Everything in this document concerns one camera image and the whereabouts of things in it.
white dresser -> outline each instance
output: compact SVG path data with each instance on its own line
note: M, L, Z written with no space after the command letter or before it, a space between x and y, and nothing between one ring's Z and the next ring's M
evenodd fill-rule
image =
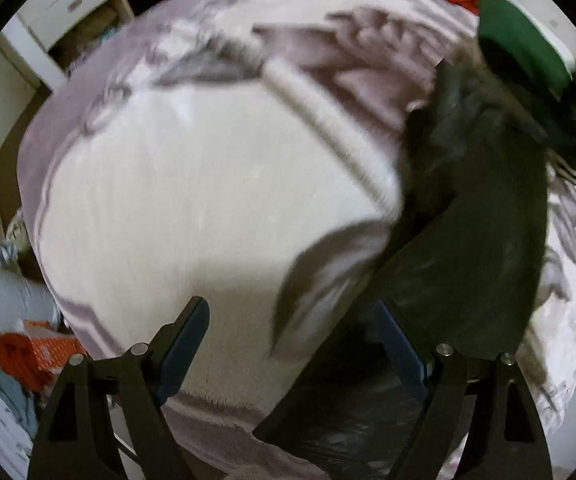
M113 6L122 21L134 18L128 0L28 0L4 27L1 36L32 72L55 91L67 79L48 51L106 2Z

blue fabric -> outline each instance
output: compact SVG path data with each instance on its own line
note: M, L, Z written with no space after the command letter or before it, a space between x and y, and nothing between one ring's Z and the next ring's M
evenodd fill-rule
M34 399L30 394L25 393L15 378L4 373L1 368L0 397L15 417L17 424L24 428L30 438L34 438L39 426L34 412Z
M378 300L375 308L377 331L390 362L410 393L417 399L425 400L428 389L424 384L426 377L423 360L383 300Z

drawer handle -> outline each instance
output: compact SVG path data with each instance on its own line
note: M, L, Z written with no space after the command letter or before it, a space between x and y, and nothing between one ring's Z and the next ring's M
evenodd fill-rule
M69 4L68 12L74 12L77 9L77 7L79 7L83 2L84 0L75 0L74 2Z

screw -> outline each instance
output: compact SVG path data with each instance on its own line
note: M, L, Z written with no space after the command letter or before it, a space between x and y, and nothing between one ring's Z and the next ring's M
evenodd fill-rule
M454 349L447 343L441 343L437 345L437 354L442 355L444 357L451 356L454 353Z
M82 362L84 362L84 355L83 354L73 354L70 356L70 359L68 359L68 363L70 363L73 366L77 366L82 364Z
M145 343L135 343L130 348L130 353L135 356L140 356L145 354L148 351L148 345Z
M509 352L503 353L501 354L501 362L504 365L512 366L515 363L514 356Z

bedding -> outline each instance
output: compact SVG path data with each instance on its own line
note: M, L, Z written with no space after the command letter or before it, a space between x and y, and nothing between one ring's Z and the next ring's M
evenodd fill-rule
M440 59L476 55L476 26L445 0L169 0L34 118L24 217L88 352L116 356L209 301L164 408L200 459L327 478L251 432L384 251L413 184L405 117ZM576 187L554 174L546 246L517 359L551 433L576 386Z

